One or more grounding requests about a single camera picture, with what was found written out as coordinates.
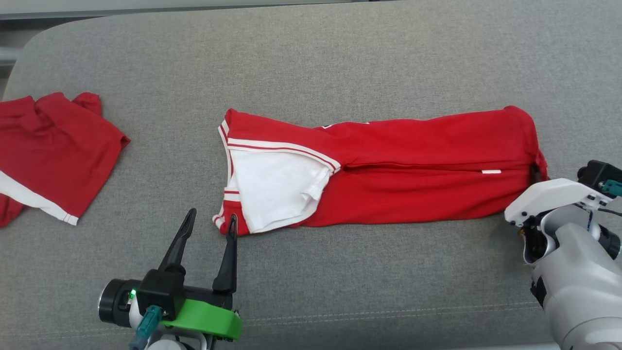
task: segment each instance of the red garment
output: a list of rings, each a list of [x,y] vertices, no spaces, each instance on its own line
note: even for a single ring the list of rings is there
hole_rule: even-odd
[[[213,220],[223,233],[234,207],[240,235],[287,225],[484,217],[529,187],[533,164],[547,178],[534,123],[514,106],[314,129],[229,110],[220,133],[230,169],[223,210]],[[273,163],[280,165],[264,169]],[[268,189],[263,199],[256,198],[259,187]]]
[[[1,102],[0,227],[24,205],[75,225],[129,141],[93,93]]]

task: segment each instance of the seam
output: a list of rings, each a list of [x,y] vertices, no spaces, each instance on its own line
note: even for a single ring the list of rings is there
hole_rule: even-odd
[[[515,113],[515,112],[516,111],[511,111],[510,113],[512,114],[512,117],[515,117],[514,120],[518,124],[518,128],[521,130],[521,134],[522,134],[522,138],[523,138],[523,144],[527,143],[527,145],[524,146],[524,149],[527,152],[527,154],[531,155],[532,154],[531,147],[533,146],[533,142],[532,141],[533,141],[533,134],[534,133],[531,132],[531,130],[529,130],[529,135],[527,135],[527,130],[525,130],[525,126],[526,127],[533,126],[533,129],[535,129],[536,128],[536,124],[534,123],[533,118],[531,118],[531,116],[529,116],[529,114],[526,111],[521,110],[521,112],[523,112],[523,113],[525,113],[525,114],[527,114],[529,116],[529,118],[531,119],[531,125],[525,125],[524,116],[520,115],[522,113],[521,112]],[[537,144],[537,134],[536,134],[536,153],[534,154],[534,161],[535,161],[535,158],[536,158],[535,155],[537,155],[538,150],[539,150],[539,145]]]
[[[515,311],[515,310],[529,310],[539,309],[540,306],[532,306],[529,308],[511,308],[511,309],[498,309],[498,310],[479,310],[479,311],[457,311],[449,313],[424,313],[418,315],[390,315],[390,316],[373,316],[373,317],[355,317],[355,318],[337,318],[337,319],[310,319],[306,321],[293,321],[293,322],[281,322],[281,323],[259,323],[249,324],[246,327],[259,327],[259,326],[281,326],[285,324],[300,324],[300,323],[321,323],[321,322],[336,322],[336,321],[359,321],[361,319],[381,319],[381,318],[406,318],[406,317],[421,317],[421,316],[435,316],[435,315],[454,315],[461,313],[485,313],[494,311]]]
[[[368,312],[359,312],[359,313],[335,313],[335,314],[325,314],[325,315],[285,316],[285,317],[271,317],[271,318],[251,318],[251,319],[243,319],[243,321],[244,322],[258,322],[258,321],[277,321],[277,320],[300,319],[300,318],[321,318],[321,317],[339,317],[339,316],[356,316],[356,315],[381,315],[381,314],[388,314],[388,313],[391,314],[391,313],[407,313],[407,312],[418,312],[418,311],[492,308],[492,307],[499,307],[499,306],[528,305],[528,304],[537,304],[537,302],[525,301],[523,303],[490,304],[490,305],[477,305],[477,306],[450,306],[450,307],[445,307],[445,308],[426,308],[426,309],[409,309],[409,310],[394,310],[394,311],[368,311]],[[506,309],[501,309],[501,310],[460,311],[460,312],[449,312],[449,313],[429,313],[429,314],[419,314],[419,315],[377,316],[377,317],[370,317],[370,318],[417,317],[417,316],[430,316],[430,315],[446,315],[446,314],[453,314],[453,313],[479,313],[479,312],[487,312],[487,311],[525,310],[525,309],[533,309],[533,308],[539,308],[539,307],[540,306],[535,306],[532,308],[506,308]],[[308,320],[308,321],[298,321],[294,323],[347,321],[349,319],[370,319],[370,318]],[[247,327],[264,326],[264,325],[269,325],[269,324],[289,324],[289,323],[251,324],[251,325],[247,325]],[[46,335],[46,334],[61,335],[61,334],[79,333],[79,332],[112,331],[115,329],[118,329],[118,328],[81,329],[79,331],[35,332],[35,333],[0,333],[0,336],[19,337],[19,336],[37,336],[37,335]],[[101,335],[101,334],[91,334],[91,335],[86,335],[86,336],[98,336],[98,335]]]
[[[88,338],[88,337],[98,337],[98,336],[120,336],[120,335],[130,335],[133,333],[129,333],[129,332],[117,332],[117,333],[101,333],[101,334],[86,334],[86,335],[82,335],[82,336],[64,336],[64,337],[45,337],[45,338],[34,338],[34,339],[28,339],[29,341],[34,341],[34,340],[54,340],[54,339],[67,339],[67,338]]]
[[[449,306],[445,308],[427,308],[427,309],[406,309],[406,310],[394,310],[394,311],[368,311],[358,313],[329,313],[325,315],[305,315],[305,316],[284,316],[284,317],[268,317],[268,318],[251,318],[246,319],[245,322],[252,321],[271,321],[277,319],[294,319],[294,318],[313,318],[313,317],[336,317],[336,316],[354,316],[354,315],[376,315],[383,313],[408,313],[418,311],[435,311],[435,310],[457,310],[457,309],[475,309],[475,308],[492,308],[497,306],[512,306],[512,305],[527,305],[537,304],[536,301],[525,301],[523,303],[507,303],[507,304],[490,304],[490,305],[477,305],[477,306]]]
[[[59,332],[37,332],[37,333],[0,333],[0,336],[37,336],[43,334],[64,334],[64,333],[77,333],[77,332],[97,332],[97,331],[112,331],[117,328],[98,328],[98,329],[82,329],[79,331],[59,331]]]

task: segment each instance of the white lining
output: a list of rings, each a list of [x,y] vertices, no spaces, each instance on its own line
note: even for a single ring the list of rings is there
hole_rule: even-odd
[[[56,203],[32,192],[30,189],[15,181],[13,178],[0,171],[0,193],[5,194],[25,206],[40,208],[44,212],[54,216],[58,220],[76,226],[78,217],[70,215]]]
[[[232,149],[231,159],[239,196],[225,197],[239,197],[251,234],[310,217],[333,170],[308,153],[282,149]]]
[[[325,163],[328,162],[330,163],[333,168],[335,169],[339,169],[341,168],[341,164],[339,164],[338,161],[334,160],[333,158],[327,156],[326,154],[320,153],[314,149],[305,147],[305,146],[301,146],[299,144],[295,144],[295,143],[287,143],[287,142],[273,142],[273,141],[255,141],[255,140],[241,140],[241,139],[236,139],[236,138],[229,138],[228,139],[228,143],[229,144],[236,144],[236,145],[240,145],[240,146],[255,146],[255,147],[266,147],[266,148],[293,148],[293,149],[298,149],[299,151],[302,151],[303,155],[304,153],[308,153],[308,154],[312,154],[318,158],[320,158],[321,160],[323,160]],[[235,149],[235,146],[229,146],[230,149]],[[244,148],[243,151],[249,151],[250,149],[248,148]],[[270,151],[270,149],[258,149],[258,151]],[[289,151],[288,149],[275,149],[273,151],[277,151],[277,152],[283,152],[283,151]]]

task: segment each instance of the green mount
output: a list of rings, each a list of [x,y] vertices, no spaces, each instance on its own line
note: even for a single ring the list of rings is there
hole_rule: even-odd
[[[174,321],[161,321],[166,327],[176,327],[238,340],[242,332],[242,320],[230,310],[219,308],[204,301],[187,299]]]

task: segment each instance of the gray couch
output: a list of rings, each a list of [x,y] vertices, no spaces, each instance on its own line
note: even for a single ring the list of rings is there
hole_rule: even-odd
[[[418,0],[115,16],[39,34],[4,99],[98,93],[132,143],[77,227],[31,209],[0,230],[0,348],[126,348],[130,330],[101,323],[97,297],[157,266],[191,207],[186,281],[211,285],[227,108],[318,126],[516,105],[552,177],[589,159],[621,166],[621,23],[615,0]],[[550,341],[521,252],[502,215],[243,237],[242,340],[219,346]]]

